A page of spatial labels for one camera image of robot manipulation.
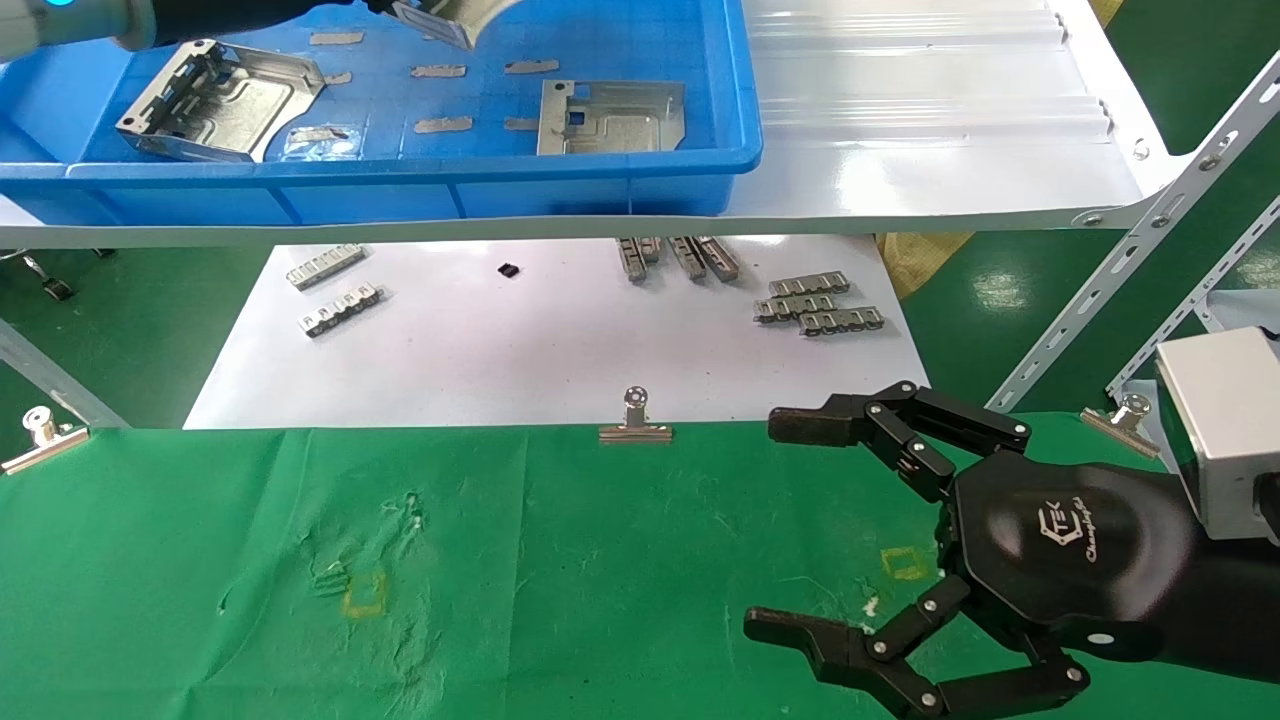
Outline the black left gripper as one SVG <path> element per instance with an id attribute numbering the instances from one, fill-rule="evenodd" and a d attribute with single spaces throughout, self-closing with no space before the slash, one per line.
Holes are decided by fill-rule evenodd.
<path id="1" fill-rule="evenodd" d="M 215 1 L 215 32 L 239 33 L 270 28 L 301 18 L 312 9 L 351 1 Z M 396 0 L 365 0 L 370 12 L 392 12 Z"/>

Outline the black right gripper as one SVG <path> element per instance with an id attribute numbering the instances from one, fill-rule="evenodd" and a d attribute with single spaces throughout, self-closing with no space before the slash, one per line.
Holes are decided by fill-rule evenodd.
<path id="1" fill-rule="evenodd" d="M 767 429 L 785 445 L 861 445 L 924 501 L 950 496 L 947 559 L 959 577 L 879 630 L 748 609 L 746 638 L 803 652 L 819 683 L 865 692 L 896 719 L 1009 719 L 1089 687 L 1061 648 L 1130 662 L 1196 655 L 1193 565 L 1206 536 L 1174 475 L 1030 460 L 1018 455 L 1029 427 L 908 380 L 817 409 L 774 407 Z M 929 438 L 987 459 L 954 482 L 955 464 Z M 941 683 L 918 673 L 911 653 L 964 609 L 1028 666 Z"/>

